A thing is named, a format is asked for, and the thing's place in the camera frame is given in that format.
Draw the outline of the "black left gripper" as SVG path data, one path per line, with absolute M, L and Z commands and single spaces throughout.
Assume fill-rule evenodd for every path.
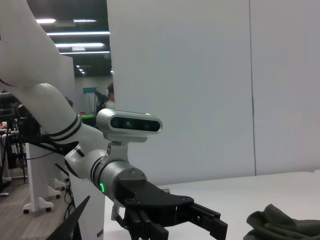
M 190 222 L 213 238 L 226 238 L 221 214 L 194 203 L 193 198 L 167 193 L 147 180 L 119 180 L 115 199 L 125 208 L 124 228 L 132 240 L 167 240 L 172 227 Z

